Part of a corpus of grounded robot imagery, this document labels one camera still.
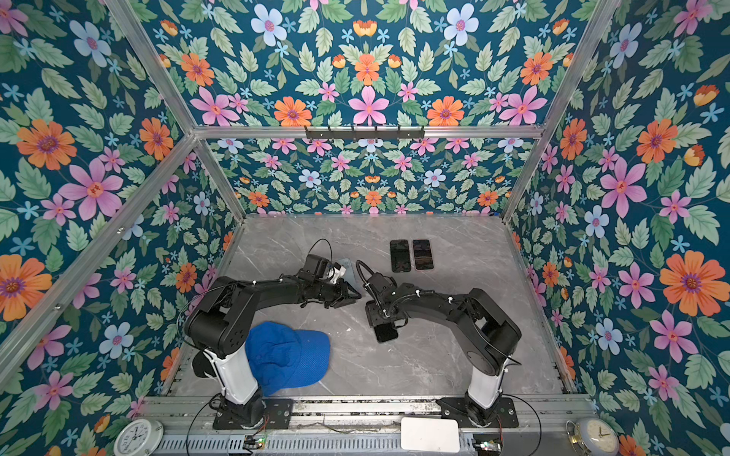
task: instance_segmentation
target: floral wallpaper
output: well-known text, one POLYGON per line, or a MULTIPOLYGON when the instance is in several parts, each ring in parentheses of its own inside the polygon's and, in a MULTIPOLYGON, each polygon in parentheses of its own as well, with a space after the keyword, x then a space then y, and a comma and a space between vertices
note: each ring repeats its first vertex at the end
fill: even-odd
MULTIPOLYGON (((215 280, 235 229, 189 158, 0 395, 0 455, 111 456, 145 396, 162 391, 178 315, 215 280)), ((0 258, 6 268, 22 260, 0 258)))
POLYGON ((0 340, 180 135, 105 7, 74 4, 0 1, 0 340))
POLYGON ((623 456, 730 453, 729 12, 621 7, 510 221, 623 456))
POLYGON ((526 125, 595 4, 160 1, 145 28, 201 125, 526 125))
POLYGON ((520 138, 227 138, 211 148, 246 212, 498 215, 532 145, 520 138))

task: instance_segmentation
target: smartphone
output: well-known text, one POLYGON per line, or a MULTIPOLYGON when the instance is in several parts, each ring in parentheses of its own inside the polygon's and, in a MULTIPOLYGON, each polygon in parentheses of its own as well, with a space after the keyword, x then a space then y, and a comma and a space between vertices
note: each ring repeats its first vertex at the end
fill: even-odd
POLYGON ((428 239, 413 239, 413 262, 419 271, 434 268, 431 242, 428 239))
POLYGON ((410 271, 410 248, 406 239, 391 241, 391 270, 393 272, 410 271))

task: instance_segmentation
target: blue cap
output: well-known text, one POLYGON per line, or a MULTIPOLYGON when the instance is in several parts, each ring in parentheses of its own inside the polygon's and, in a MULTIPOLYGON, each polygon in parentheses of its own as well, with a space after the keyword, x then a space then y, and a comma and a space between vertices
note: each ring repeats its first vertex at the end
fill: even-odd
POLYGON ((329 367, 329 337, 320 331, 265 322, 249 331, 245 349, 265 396, 317 383, 329 367))

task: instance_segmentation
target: smartphone screen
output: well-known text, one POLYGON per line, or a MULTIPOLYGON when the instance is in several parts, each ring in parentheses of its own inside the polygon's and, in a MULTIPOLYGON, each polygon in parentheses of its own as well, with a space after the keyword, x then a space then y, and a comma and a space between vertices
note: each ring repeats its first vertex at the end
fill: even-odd
POLYGON ((393 272, 410 271, 410 249, 406 239, 391 241, 391 269, 393 272))
POLYGON ((434 258, 431 255, 431 242, 428 239, 413 240, 413 262, 418 270, 433 269, 434 258))

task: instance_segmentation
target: silver alarm clock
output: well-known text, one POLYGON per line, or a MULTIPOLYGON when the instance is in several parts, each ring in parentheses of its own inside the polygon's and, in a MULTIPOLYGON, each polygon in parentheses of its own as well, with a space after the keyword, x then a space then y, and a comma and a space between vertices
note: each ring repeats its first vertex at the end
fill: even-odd
POLYGON ((616 432, 604 420, 587 417, 565 424, 568 440, 580 456, 615 456, 618 452, 616 432))

